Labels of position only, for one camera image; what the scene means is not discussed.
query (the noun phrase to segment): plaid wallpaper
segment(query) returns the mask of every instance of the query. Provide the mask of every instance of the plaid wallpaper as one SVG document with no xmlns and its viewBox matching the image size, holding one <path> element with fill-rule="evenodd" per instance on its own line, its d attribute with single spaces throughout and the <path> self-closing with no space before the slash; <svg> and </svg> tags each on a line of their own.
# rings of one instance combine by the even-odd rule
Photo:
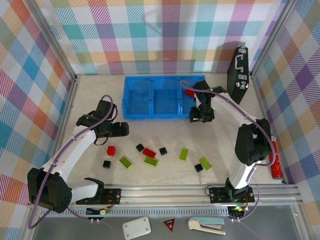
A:
<svg viewBox="0 0 320 240">
<path fill-rule="evenodd" d="M 37 0 L 75 72 L 226 72 L 251 66 L 286 0 Z"/>
<path fill-rule="evenodd" d="M 27 173 L 50 158 L 72 82 L 23 1 L 0 4 L 0 240 L 16 240 Z"/>
<path fill-rule="evenodd" d="M 300 0 L 256 83 L 282 167 L 320 239 L 320 0 Z"/>
</svg>

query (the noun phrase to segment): red block in gripper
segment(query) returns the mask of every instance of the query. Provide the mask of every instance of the red block in gripper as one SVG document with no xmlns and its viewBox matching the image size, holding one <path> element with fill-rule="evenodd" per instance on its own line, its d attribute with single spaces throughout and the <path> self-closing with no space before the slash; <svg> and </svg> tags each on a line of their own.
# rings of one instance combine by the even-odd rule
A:
<svg viewBox="0 0 320 240">
<path fill-rule="evenodd" d="M 114 156 L 116 153 L 116 147 L 115 146 L 108 146 L 108 150 L 106 151 L 106 153 L 109 156 Z"/>
<path fill-rule="evenodd" d="M 152 159 L 154 159 L 155 156 L 156 156 L 156 153 L 155 153 L 154 151 L 150 150 L 149 148 L 145 148 L 142 153 L 143 153 L 144 155 L 152 158 Z"/>
<path fill-rule="evenodd" d="M 190 89 L 186 89 L 184 93 L 193 99 L 195 98 L 195 92 Z"/>
</svg>

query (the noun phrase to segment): warning triangle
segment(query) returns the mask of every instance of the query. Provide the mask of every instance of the warning triangle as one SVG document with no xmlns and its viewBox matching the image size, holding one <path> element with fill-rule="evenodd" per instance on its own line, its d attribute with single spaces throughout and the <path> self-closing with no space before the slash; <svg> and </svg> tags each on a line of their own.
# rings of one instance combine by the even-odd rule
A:
<svg viewBox="0 0 320 240">
<path fill-rule="evenodd" d="M 175 222 L 176 222 L 176 219 L 175 219 L 175 218 L 163 220 L 162 222 L 167 226 L 167 228 L 168 228 L 172 233 L 174 232 Z"/>
</svg>

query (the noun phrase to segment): white plastic plate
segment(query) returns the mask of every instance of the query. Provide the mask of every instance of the white plastic plate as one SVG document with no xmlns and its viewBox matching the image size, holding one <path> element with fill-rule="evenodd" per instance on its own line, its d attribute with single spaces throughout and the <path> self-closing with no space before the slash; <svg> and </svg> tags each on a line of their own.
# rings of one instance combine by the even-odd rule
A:
<svg viewBox="0 0 320 240">
<path fill-rule="evenodd" d="M 146 216 L 125 222 L 122 228 L 125 240 L 135 239 L 151 232 L 149 218 Z"/>
</svg>

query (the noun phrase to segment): blue plastic bin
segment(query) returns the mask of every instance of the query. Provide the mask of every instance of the blue plastic bin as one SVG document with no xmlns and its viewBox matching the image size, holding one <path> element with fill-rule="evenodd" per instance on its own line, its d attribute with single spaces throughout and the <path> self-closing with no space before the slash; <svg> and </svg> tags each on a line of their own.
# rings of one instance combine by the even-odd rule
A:
<svg viewBox="0 0 320 240">
<path fill-rule="evenodd" d="M 194 85 L 204 75 L 126 76 L 122 98 L 125 119 L 187 119 L 194 100 L 185 94 L 180 81 Z"/>
</svg>

